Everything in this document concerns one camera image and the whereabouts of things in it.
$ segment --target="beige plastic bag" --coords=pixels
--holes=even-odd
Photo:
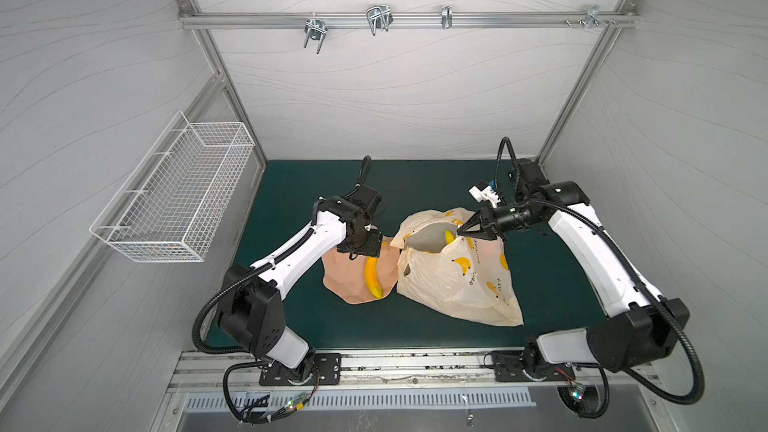
[[[465,208],[409,216],[391,242],[402,248],[399,294],[455,318],[482,324],[522,325],[504,242],[456,235],[472,216]],[[446,230],[455,237],[446,244]]]

